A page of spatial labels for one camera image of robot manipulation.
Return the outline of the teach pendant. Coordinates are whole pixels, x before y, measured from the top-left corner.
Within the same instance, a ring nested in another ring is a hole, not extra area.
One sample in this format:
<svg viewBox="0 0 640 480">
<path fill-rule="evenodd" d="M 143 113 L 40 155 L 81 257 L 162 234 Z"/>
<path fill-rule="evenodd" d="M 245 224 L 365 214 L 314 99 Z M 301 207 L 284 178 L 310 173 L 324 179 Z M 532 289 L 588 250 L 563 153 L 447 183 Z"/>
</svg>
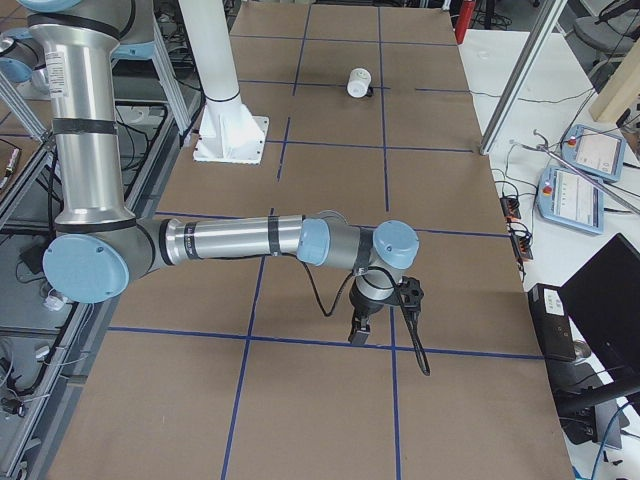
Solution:
<svg viewBox="0 0 640 480">
<path fill-rule="evenodd" d="M 550 166 L 541 173 L 537 206 L 546 220 L 589 234 L 604 232 L 604 194 L 568 169 Z"/>
<path fill-rule="evenodd" d="M 590 126 L 572 126 L 561 143 L 563 159 L 607 182 L 618 182 L 624 163 L 626 140 Z"/>
</svg>

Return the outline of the black monitor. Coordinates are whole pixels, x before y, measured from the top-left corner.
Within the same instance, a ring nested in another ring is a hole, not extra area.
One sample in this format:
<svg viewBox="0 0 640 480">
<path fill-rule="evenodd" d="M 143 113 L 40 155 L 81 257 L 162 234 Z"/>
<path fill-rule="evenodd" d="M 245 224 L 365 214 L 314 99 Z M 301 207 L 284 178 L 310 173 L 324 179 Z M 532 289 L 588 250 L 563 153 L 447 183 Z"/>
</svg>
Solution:
<svg viewBox="0 0 640 480">
<path fill-rule="evenodd" d="M 639 251 L 618 233 L 560 288 L 565 310 L 614 378 L 639 372 Z"/>
</svg>

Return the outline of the aluminium frame post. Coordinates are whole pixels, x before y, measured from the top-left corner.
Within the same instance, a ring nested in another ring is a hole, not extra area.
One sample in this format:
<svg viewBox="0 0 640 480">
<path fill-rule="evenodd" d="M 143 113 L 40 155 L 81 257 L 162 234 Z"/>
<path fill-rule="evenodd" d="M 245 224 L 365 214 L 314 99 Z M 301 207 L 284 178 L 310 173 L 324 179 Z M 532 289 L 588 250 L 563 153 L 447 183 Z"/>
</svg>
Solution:
<svg viewBox="0 0 640 480">
<path fill-rule="evenodd" d="M 527 37 L 483 134 L 479 146 L 481 155 L 490 153 L 501 129 L 506 125 L 509 113 L 520 94 L 520 90 L 567 3 L 567 0 L 554 0 L 545 1 L 542 5 L 539 16 Z"/>
</svg>

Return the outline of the lower teach pendant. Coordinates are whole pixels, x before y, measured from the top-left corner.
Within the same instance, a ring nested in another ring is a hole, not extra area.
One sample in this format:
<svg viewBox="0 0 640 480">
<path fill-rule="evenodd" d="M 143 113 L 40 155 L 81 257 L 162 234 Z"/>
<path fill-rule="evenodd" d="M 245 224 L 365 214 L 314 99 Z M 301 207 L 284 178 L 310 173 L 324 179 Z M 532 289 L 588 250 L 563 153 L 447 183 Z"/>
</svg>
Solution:
<svg viewBox="0 0 640 480">
<path fill-rule="evenodd" d="M 537 206 L 546 220 L 589 234 L 604 232 L 604 194 L 568 169 L 550 166 L 541 173 Z"/>
</svg>

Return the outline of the aluminium frame rail left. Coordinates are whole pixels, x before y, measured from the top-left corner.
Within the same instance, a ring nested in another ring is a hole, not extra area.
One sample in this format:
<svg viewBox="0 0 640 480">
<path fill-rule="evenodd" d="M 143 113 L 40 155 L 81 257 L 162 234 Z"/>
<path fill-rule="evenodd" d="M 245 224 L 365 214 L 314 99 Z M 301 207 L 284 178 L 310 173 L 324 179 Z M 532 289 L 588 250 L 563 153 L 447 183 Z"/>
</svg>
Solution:
<svg viewBox="0 0 640 480">
<path fill-rule="evenodd" d="M 151 17 L 151 24 L 154 32 L 154 53 L 152 55 L 152 62 L 171 112 L 177 123 L 179 132 L 181 134 L 185 134 L 189 132 L 191 117 L 189 116 L 180 85 L 175 79 L 174 69 L 165 47 L 160 28 L 154 16 Z"/>
</svg>

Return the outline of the white mug black handle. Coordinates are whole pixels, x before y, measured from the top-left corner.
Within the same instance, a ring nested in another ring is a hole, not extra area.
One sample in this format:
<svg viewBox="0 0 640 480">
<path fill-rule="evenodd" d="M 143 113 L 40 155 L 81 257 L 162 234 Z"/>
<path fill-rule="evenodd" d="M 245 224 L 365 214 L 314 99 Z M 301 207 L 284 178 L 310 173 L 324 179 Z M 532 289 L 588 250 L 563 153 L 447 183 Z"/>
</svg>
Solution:
<svg viewBox="0 0 640 480">
<path fill-rule="evenodd" d="M 346 84 L 346 91 L 352 98 L 370 97 L 373 94 L 370 72 L 362 67 L 352 69 Z"/>
</svg>

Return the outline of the black computer box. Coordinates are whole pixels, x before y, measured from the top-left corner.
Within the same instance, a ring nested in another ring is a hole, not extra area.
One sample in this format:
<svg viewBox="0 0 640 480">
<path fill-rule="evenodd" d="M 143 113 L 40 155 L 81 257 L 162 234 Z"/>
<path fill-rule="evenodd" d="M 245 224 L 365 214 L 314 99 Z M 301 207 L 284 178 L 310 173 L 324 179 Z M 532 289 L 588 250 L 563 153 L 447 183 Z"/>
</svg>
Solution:
<svg viewBox="0 0 640 480">
<path fill-rule="evenodd" d="M 536 337 L 546 359 L 572 362 L 576 359 L 569 317 L 559 288 L 535 284 L 527 293 Z"/>
</svg>

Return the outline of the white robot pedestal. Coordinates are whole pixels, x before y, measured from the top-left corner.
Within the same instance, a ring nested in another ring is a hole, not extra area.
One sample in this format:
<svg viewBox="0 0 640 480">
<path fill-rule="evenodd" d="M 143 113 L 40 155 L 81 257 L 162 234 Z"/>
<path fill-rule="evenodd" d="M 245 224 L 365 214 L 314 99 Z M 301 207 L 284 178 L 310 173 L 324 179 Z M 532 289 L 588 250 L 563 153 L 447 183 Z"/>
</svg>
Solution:
<svg viewBox="0 0 640 480">
<path fill-rule="evenodd" d="M 205 106 L 194 159 L 256 165 L 269 119 L 243 103 L 221 1 L 181 1 L 180 10 L 196 63 Z"/>
</svg>

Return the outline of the wooden beam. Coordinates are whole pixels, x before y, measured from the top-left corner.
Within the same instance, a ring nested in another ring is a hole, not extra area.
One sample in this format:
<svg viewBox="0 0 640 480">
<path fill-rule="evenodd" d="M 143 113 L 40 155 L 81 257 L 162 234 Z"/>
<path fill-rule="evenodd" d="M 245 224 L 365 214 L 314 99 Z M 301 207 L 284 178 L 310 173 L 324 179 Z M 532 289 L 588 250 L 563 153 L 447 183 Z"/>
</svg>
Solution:
<svg viewBox="0 0 640 480">
<path fill-rule="evenodd" d="M 639 42 L 636 41 L 621 65 L 589 107 L 594 121 L 615 123 L 639 95 Z"/>
</svg>

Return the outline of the red fire extinguisher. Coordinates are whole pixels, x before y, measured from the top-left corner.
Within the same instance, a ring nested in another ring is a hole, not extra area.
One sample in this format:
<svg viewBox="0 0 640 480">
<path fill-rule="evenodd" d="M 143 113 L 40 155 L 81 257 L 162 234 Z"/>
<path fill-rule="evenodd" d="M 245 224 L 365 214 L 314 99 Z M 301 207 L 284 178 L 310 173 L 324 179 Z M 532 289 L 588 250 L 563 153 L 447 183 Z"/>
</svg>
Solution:
<svg viewBox="0 0 640 480">
<path fill-rule="evenodd" d="M 471 18 L 475 9 L 475 0 L 463 0 L 459 9 L 459 14 L 454 28 L 455 39 L 458 45 L 464 42 L 466 32 L 469 28 Z"/>
</svg>

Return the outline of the upper teach pendant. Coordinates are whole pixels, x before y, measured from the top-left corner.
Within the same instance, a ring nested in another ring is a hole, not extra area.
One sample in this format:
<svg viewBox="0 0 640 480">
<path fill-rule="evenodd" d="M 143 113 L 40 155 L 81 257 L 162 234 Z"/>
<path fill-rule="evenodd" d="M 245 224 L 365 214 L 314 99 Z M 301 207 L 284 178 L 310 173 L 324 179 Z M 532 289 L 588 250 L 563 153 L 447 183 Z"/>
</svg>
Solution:
<svg viewBox="0 0 640 480">
<path fill-rule="evenodd" d="M 563 159 L 607 182 L 618 182 L 624 163 L 626 140 L 590 126 L 572 126 L 561 143 Z"/>
</svg>

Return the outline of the orange black connector strip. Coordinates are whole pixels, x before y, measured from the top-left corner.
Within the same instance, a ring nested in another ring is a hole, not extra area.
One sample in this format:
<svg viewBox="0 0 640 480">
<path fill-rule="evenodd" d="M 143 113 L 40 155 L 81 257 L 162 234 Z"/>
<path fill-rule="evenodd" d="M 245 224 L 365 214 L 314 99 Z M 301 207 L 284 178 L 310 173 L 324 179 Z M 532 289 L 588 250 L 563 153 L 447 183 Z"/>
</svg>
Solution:
<svg viewBox="0 0 640 480">
<path fill-rule="evenodd" d="M 520 264 L 532 260 L 531 243 L 533 234 L 522 222 L 518 197 L 515 195 L 502 195 L 500 197 L 500 205 L 516 260 Z"/>
</svg>

